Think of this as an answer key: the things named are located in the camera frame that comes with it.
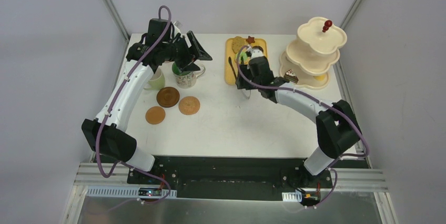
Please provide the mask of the metal tongs with black tips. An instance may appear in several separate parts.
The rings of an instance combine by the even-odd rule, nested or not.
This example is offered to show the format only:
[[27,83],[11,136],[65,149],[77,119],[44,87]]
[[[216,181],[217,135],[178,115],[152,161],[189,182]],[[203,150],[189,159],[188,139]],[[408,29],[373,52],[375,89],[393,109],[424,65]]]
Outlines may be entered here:
[[[228,57],[228,63],[229,63],[229,66],[230,66],[230,68],[232,70],[232,73],[234,75],[234,79],[237,80],[237,73],[236,73],[235,68],[234,68],[234,66],[232,64],[232,58],[231,57]],[[250,99],[251,90],[241,89],[240,91],[241,91],[242,95],[245,97],[245,99],[247,99],[247,100]]]

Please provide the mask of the chocolate sprinkled donut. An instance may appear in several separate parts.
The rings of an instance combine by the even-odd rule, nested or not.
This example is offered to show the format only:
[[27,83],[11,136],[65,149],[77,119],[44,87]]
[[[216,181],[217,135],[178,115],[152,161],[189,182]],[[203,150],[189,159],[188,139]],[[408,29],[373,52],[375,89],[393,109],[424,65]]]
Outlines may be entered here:
[[258,50],[258,51],[264,53],[264,50],[263,50],[263,48],[261,46],[254,46],[253,50]]

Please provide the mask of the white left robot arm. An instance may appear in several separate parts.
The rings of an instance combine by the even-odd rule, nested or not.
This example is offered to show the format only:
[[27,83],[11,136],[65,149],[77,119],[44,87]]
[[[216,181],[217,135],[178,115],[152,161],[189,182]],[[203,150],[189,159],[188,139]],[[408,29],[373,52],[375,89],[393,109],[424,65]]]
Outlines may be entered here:
[[147,184],[160,179],[153,155],[144,152],[137,140],[126,133],[128,121],[143,87],[164,62],[175,62],[182,71],[199,70],[197,60],[212,57],[197,41],[192,31],[182,35],[166,19],[153,18],[141,40],[129,47],[112,95],[94,119],[85,119],[82,132],[92,151],[140,169]]

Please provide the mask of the green frosted donut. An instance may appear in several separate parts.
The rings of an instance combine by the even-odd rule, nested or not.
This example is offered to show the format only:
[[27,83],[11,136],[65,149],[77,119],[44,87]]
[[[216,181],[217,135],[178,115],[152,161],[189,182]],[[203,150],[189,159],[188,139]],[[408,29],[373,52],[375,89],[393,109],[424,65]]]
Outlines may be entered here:
[[246,64],[249,62],[249,60],[250,60],[249,52],[243,51],[240,53],[239,59],[238,59],[239,64]]

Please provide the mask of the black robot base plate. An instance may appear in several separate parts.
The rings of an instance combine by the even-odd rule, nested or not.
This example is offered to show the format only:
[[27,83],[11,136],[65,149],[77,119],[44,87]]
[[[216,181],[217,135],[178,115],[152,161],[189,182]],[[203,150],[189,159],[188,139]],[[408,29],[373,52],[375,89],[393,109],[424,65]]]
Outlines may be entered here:
[[281,201],[284,192],[330,190],[339,182],[333,171],[305,175],[303,163],[303,158],[156,156],[147,175],[130,171],[127,183],[160,185],[158,176],[177,198]]

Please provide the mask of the yellow cream tart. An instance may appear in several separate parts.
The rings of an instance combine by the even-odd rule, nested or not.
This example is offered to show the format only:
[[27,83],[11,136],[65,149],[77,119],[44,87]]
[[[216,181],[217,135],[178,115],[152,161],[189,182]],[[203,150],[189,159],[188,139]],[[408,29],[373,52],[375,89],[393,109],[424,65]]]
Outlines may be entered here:
[[325,73],[323,75],[314,76],[314,79],[319,81],[319,82],[324,82],[324,81],[327,80],[328,76],[329,76],[329,74]]

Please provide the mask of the chocolate cake slice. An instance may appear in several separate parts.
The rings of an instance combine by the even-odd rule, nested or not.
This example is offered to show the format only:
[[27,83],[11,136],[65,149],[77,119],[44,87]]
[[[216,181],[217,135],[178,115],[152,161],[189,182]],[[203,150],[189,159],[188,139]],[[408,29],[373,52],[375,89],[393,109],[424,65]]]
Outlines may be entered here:
[[298,84],[299,78],[297,77],[296,73],[292,69],[287,70],[284,73],[283,77],[292,83]]

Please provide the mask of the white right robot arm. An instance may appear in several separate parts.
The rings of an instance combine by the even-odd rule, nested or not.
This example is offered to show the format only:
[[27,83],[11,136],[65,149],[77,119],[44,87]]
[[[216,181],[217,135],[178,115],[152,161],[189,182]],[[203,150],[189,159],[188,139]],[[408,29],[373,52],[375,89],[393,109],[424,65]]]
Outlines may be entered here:
[[273,75],[265,56],[252,58],[247,64],[235,63],[238,89],[256,89],[273,103],[289,107],[316,126],[318,146],[299,168],[299,182],[312,187],[319,174],[340,158],[346,150],[363,139],[350,105],[344,101],[318,99],[283,77]]

